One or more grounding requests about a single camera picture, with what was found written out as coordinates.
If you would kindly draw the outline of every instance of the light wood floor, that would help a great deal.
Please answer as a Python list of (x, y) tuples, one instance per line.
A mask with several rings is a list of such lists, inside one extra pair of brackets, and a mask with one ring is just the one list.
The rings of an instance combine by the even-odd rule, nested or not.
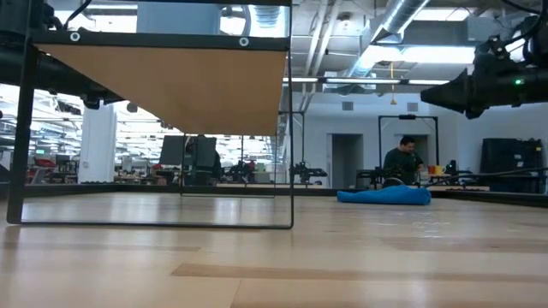
[[(27, 219), (277, 222), (286, 198), (29, 199)], [(292, 231), (9, 226), (0, 308), (548, 307), (548, 210), (298, 198)]]

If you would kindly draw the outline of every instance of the blue fabric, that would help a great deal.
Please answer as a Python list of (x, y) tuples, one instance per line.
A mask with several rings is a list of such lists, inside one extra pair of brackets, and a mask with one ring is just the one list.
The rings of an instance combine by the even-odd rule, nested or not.
[(430, 200), (432, 196), (426, 188), (405, 185), (358, 193), (337, 192), (337, 201), (346, 203), (428, 205)]

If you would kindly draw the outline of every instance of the air vent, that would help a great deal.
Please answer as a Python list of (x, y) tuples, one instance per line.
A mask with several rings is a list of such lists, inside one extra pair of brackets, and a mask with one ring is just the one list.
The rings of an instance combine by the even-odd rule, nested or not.
[(419, 103), (408, 103), (408, 112), (419, 112)]
[(342, 111), (353, 111), (354, 102), (342, 102)]

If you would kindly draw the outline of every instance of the black frame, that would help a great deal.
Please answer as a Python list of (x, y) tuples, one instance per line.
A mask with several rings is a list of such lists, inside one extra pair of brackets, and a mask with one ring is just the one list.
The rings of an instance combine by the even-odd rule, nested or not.
[[(101, 45), (101, 46), (127, 46), (127, 47), (156, 47), (156, 48), (195, 48), (195, 49), (226, 49), (226, 50), (270, 50), (287, 52), (287, 71), (289, 79), (289, 92), (293, 92), (293, 74), (291, 61), (291, 36), (293, 26), (293, 8), (290, 0), (147, 0), (148, 2), (172, 2), (172, 3), (224, 3), (224, 4), (256, 4), (256, 5), (279, 5), (289, 7), (289, 35), (286, 38), (253, 38), (246, 37), (247, 44), (242, 44), (242, 37), (232, 36), (204, 36), (184, 34), (150, 34), (150, 33), (92, 33), (78, 32), (78, 39), (71, 39), (68, 31), (45, 31), (40, 30), (43, 16), (43, 0), (27, 0), (27, 30), (24, 44), (24, 61), (21, 68), (21, 82), (19, 92), (19, 104), (17, 110), (17, 125), (15, 129), (14, 161), (11, 170), (11, 181), (8, 192), (7, 221), (12, 224), (39, 224), (39, 225), (93, 225), (93, 226), (159, 226), (178, 228), (245, 228), (245, 229), (292, 229), (295, 225), (295, 198), (294, 183), (289, 183), (290, 199), (290, 221), (287, 225), (256, 225), (237, 224), (223, 225), (213, 223), (164, 223), (164, 222), (40, 222), (24, 221), (22, 210), (24, 196), (35, 187), (26, 187), (28, 148), (31, 135), (31, 123), (33, 118), (34, 82), (40, 52), (34, 44), (79, 44), (79, 45)], [(293, 118), (293, 96), (289, 95), (289, 119)], [(294, 164), (293, 151), (293, 121), (289, 121), (289, 160)], [(105, 192), (118, 191), (119, 187), (102, 185), (94, 187)], [(80, 187), (80, 193), (90, 193), (88, 186)], [(46, 191), (53, 191), (51, 187), (43, 188)]]
[(436, 165), (439, 165), (439, 128), (438, 128), (438, 117), (432, 115), (379, 115), (377, 119), (378, 127), (378, 166), (383, 168), (383, 136), (381, 132), (381, 120), (384, 118), (389, 119), (399, 119), (403, 121), (414, 121), (416, 119), (433, 119), (434, 120), (434, 130), (435, 140), (436, 140)]

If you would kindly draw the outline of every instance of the man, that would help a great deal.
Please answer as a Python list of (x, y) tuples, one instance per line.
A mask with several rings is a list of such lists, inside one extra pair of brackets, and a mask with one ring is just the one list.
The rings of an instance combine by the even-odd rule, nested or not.
[(384, 157), (383, 171), (402, 180), (405, 185), (413, 185), (415, 173), (422, 167), (422, 159), (414, 152), (414, 139), (409, 136), (404, 136), (400, 145)]

